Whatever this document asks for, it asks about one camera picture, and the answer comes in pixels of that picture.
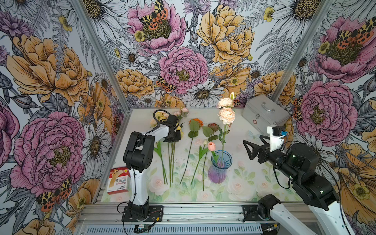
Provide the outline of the pink tulip stem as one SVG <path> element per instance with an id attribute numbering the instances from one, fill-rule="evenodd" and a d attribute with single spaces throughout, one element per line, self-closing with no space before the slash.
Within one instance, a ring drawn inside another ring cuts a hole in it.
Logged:
<path id="1" fill-rule="evenodd" d="M 214 142 L 209 142 L 208 144 L 208 151 L 212 153 L 212 161 L 214 164 L 218 163 L 219 156 L 217 155 L 216 151 L 216 145 Z"/>

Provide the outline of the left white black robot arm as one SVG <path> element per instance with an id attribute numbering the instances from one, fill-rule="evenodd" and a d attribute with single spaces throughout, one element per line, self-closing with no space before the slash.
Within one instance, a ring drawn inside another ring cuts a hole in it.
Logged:
<path id="1" fill-rule="evenodd" d="M 163 140 L 166 143 L 174 143 L 181 140 L 181 133 L 177 129 L 179 118 L 167 113 L 165 120 L 158 120 L 157 110 L 153 113 L 153 118 L 157 125 L 147 132 L 134 131 L 130 134 L 126 146 L 123 161 L 130 172 L 131 196 L 124 215 L 138 221 L 145 221 L 150 213 L 149 195 L 146 188 L 146 170 L 150 167 L 154 146 Z"/>

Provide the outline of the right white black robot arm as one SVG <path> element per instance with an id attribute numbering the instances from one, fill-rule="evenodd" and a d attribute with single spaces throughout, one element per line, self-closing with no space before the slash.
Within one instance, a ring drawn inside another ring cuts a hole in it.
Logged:
<path id="1" fill-rule="evenodd" d="M 286 153 L 279 148 L 272 150 L 271 144 L 262 146 L 243 141 L 251 160 L 272 164 L 273 168 L 289 179 L 288 188 L 300 196 L 313 212 L 326 235 L 353 235 L 354 231 L 346 219 L 341 200 L 333 185 L 315 172 L 319 156 L 307 144 L 292 144 Z M 292 235 L 313 235 L 314 232 L 295 217 L 274 195 L 268 194 L 258 201 L 257 210 L 244 218 L 272 219 Z"/>

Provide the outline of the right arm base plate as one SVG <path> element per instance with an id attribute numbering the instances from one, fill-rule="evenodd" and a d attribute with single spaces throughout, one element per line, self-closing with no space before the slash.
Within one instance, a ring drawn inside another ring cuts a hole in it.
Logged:
<path id="1" fill-rule="evenodd" d="M 271 217 L 271 211 L 276 209 L 277 206 L 281 206 L 281 204 L 276 204 L 272 206 L 263 206 L 263 205 L 251 205 L 246 204 L 242 206 L 243 212 L 243 220 L 242 222 L 245 223 L 246 221 L 269 221 L 273 220 Z"/>

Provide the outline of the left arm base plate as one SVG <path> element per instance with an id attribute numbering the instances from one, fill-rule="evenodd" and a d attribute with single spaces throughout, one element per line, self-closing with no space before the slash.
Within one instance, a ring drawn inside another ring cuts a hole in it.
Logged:
<path id="1" fill-rule="evenodd" d="M 161 222 L 164 206 L 149 205 L 148 207 L 126 206 L 122 213 L 122 222 Z"/>

